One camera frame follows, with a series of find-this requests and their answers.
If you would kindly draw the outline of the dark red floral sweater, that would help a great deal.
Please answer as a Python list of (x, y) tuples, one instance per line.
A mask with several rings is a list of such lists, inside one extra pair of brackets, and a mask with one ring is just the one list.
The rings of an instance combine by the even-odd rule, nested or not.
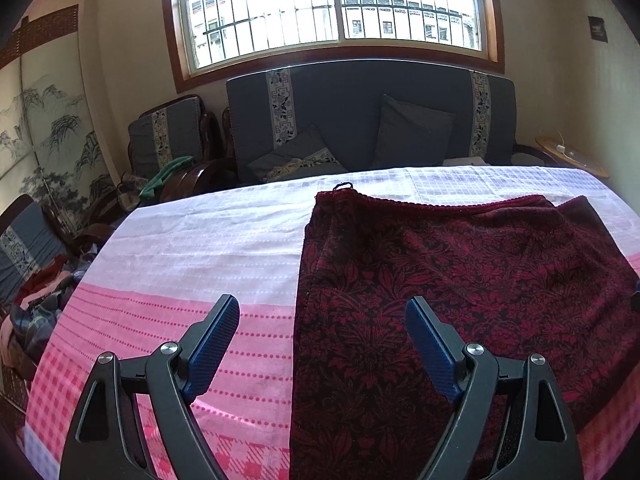
[(638, 274), (585, 197), (472, 206), (321, 192), (293, 337), (290, 475), (412, 479), (450, 415), (405, 326), (423, 297), (469, 342), (551, 365), (589, 479), (639, 422)]

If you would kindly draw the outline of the pile of mixed clothes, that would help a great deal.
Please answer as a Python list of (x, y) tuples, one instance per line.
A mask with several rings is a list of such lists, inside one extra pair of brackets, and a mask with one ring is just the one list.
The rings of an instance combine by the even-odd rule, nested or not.
[(1, 258), (1, 397), (24, 414), (37, 367), (70, 296), (92, 260), (63, 255), (40, 268)]

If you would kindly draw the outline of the pink checked bed sheet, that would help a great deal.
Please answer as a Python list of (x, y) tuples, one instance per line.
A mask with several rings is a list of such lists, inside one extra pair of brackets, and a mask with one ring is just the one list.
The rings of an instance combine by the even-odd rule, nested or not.
[[(58, 479), (64, 441), (99, 354), (144, 356), (180, 339), (222, 294), (241, 321), (212, 388), (192, 405), (229, 479), (288, 479), (294, 307), (304, 229), (317, 193), (350, 182), (367, 196), (466, 206), (586, 196), (639, 271), (639, 216), (578, 169), (400, 168), (236, 188), (137, 209), (100, 250), (66, 304), (30, 390), (25, 454)], [(639, 367), (579, 437), (587, 479), (612, 465), (639, 422)]]

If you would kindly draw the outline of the round wooden side table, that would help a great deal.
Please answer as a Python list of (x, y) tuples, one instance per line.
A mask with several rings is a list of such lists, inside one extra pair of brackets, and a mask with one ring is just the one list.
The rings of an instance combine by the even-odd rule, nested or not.
[[(562, 136), (559, 139), (552, 136), (536, 136), (535, 141), (541, 148), (541, 151), (551, 156), (557, 162), (577, 169), (585, 170), (588, 174), (601, 180), (608, 180), (610, 174), (597, 162), (594, 162), (586, 155), (571, 148)], [(555, 149), (556, 144), (564, 144), (566, 146), (565, 153), (560, 153)]]

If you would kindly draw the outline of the dark blue throw pillow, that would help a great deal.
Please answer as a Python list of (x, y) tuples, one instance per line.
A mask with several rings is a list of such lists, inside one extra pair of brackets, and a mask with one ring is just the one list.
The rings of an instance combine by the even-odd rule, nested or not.
[(383, 96), (372, 169), (442, 166), (455, 114)]

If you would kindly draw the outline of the landscape painted folding screen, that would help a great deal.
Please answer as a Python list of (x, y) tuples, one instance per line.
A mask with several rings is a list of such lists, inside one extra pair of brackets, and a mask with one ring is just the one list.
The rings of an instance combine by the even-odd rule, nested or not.
[(1, 49), (1, 207), (27, 194), (76, 233), (114, 188), (80, 67), (78, 7), (26, 22)]

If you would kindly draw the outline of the patterned cushion on sofa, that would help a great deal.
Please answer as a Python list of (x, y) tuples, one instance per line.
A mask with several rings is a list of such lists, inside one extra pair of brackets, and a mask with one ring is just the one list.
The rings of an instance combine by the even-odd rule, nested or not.
[(280, 148), (247, 166), (254, 181), (269, 183), (324, 174), (344, 174), (346, 169), (330, 151), (316, 127), (309, 127)]

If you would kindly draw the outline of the dark blue sofa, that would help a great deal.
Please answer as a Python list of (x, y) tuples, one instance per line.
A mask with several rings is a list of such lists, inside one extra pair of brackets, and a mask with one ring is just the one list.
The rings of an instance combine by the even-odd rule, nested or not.
[(383, 100), (452, 118), (446, 155), (510, 164), (515, 142), (514, 84), (503, 76), (433, 63), (377, 60), (298, 64), (232, 78), (227, 84), (235, 160), (258, 182), (258, 159), (317, 131), (348, 171), (372, 167)]

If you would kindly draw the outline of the black wall switch plate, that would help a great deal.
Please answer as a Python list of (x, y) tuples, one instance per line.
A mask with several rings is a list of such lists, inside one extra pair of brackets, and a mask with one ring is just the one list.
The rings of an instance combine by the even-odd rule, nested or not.
[(592, 40), (608, 42), (608, 33), (605, 28), (605, 21), (598, 16), (588, 16), (590, 36)]

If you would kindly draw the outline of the barred window with wooden frame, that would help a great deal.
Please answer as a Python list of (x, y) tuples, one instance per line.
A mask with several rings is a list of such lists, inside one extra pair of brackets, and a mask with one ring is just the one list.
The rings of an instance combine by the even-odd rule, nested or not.
[(399, 58), (504, 71), (500, 0), (162, 0), (177, 91), (295, 63)]

